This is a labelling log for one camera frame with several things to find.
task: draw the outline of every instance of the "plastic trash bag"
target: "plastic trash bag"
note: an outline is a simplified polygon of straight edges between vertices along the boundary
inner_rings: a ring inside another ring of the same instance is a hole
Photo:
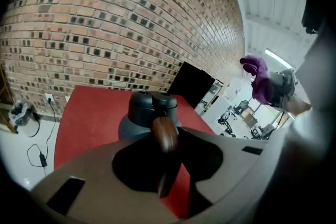
[[[18,100],[13,105],[12,109],[9,111],[9,119],[18,126],[24,126],[27,124],[29,118],[31,118],[31,113],[33,111],[33,106],[26,100]]]

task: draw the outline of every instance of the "power outlet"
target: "power outlet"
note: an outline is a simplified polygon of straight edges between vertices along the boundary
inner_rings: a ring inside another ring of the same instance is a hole
[[[46,96],[47,101],[48,101],[48,99],[50,98],[51,101],[54,102],[54,97],[53,97],[52,94],[50,94],[50,93],[45,93],[44,95]]]

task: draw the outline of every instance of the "black panel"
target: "black panel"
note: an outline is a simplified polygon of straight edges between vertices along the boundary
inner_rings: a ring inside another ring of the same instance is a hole
[[[190,106],[196,108],[215,79],[203,70],[184,62],[168,93],[181,95]]]
[[[261,148],[256,148],[256,147],[251,147],[251,146],[244,147],[242,151],[255,154],[255,155],[260,155],[263,152]]]
[[[84,183],[85,181],[79,178],[68,179],[47,202],[47,206],[65,216]]]

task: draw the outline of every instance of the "black rectangular slot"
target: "black rectangular slot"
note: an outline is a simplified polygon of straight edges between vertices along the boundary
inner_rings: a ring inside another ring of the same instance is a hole
[[[84,183],[85,181],[80,178],[72,177],[68,179],[50,198],[47,206],[65,216]]]
[[[251,147],[251,146],[244,147],[242,151],[255,154],[255,155],[260,155],[263,152],[261,148],[256,148],[256,147]]]

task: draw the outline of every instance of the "desk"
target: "desk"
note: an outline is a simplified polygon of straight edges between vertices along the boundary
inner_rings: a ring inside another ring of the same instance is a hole
[[[55,169],[89,148],[118,141],[119,122],[128,112],[132,93],[76,86],[60,121],[55,146]],[[178,105],[177,118],[182,127],[214,134],[181,96],[174,97]],[[189,185],[189,174],[182,165],[171,194],[163,199],[165,205],[179,217],[183,215],[181,208],[188,196]]]

